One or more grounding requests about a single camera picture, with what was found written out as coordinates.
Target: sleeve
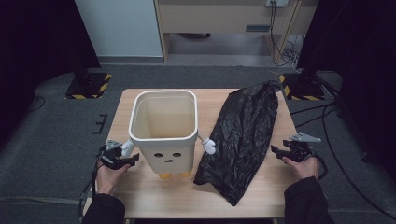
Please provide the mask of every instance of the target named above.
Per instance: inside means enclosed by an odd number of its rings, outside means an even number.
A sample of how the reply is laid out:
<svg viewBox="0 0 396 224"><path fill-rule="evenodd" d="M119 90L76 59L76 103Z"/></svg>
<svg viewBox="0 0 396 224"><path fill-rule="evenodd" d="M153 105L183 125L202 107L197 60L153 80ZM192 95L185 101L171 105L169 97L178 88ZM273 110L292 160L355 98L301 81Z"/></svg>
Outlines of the sleeve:
<svg viewBox="0 0 396 224"><path fill-rule="evenodd" d="M285 191L286 224L334 223L318 181L312 176L290 185Z"/></svg>
<svg viewBox="0 0 396 224"><path fill-rule="evenodd" d="M122 224L124 216L125 206L118 198L108 194L96 194L82 224Z"/></svg>

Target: white wall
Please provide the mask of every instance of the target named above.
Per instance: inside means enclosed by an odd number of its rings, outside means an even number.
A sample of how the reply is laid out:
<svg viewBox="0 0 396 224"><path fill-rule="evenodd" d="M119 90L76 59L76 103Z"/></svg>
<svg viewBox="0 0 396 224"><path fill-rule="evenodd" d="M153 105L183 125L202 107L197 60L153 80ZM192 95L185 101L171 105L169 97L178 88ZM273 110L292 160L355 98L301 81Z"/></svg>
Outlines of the white wall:
<svg viewBox="0 0 396 224"><path fill-rule="evenodd" d="M98 57L162 57L154 1L76 0Z"/></svg>

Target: wall outlet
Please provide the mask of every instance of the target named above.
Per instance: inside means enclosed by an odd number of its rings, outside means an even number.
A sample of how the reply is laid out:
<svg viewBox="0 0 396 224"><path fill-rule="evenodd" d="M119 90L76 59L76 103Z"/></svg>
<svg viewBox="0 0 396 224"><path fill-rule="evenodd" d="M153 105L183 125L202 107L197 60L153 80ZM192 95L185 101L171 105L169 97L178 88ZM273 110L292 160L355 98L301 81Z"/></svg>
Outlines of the wall outlet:
<svg viewBox="0 0 396 224"><path fill-rule="evenodd" d="M271 7L273 3L275 3L275 6L277 7L286 7L288 5L289 0L266 0L265 5L267 7Z"/></svg>

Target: wooden table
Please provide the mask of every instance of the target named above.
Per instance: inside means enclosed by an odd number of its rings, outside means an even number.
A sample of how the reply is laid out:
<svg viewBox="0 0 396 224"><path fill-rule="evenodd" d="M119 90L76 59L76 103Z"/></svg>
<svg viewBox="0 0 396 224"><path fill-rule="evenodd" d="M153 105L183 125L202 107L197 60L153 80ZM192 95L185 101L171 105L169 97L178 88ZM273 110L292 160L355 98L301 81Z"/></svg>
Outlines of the wooden table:
<svg viewBox="0 0 396 224"><path fill-rule="evenodd" d="M120 98L108 138L125 142L134 98L142 91L126 90ZM198 130L209 136L228 94L234 89L189 89L198 103ZM296 134L290 112L281 91L277 94L279 107L271 144L282 147L282 140ZM140 152L136 147L133 155ZM204 149L201 141L195 144L192 174L172 175L160 179L151 171L144 156L135 167L123 175L114 196L125 204L125 218L264 218L283 217L284 190L295 181L289 166L268 153L238 205L232 207L211 184L198 186L193 179ZM85 205L88 208L91 200Z"/></svg>

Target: garbage bag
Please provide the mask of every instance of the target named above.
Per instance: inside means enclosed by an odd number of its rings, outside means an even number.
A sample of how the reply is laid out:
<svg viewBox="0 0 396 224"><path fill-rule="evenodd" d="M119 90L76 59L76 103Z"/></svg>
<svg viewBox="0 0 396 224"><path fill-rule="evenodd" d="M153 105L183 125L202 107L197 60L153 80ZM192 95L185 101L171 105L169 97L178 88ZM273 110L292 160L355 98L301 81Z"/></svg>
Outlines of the garbage bag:
<svg viewBox="0 0 396 224"><path fill-rule="evenodd" d="M278 84L268 81L229 94L210 135L216 152L205 152L198 165L194 184L212 184L231 206L245 194L268 150L277 114Z"/></svg>

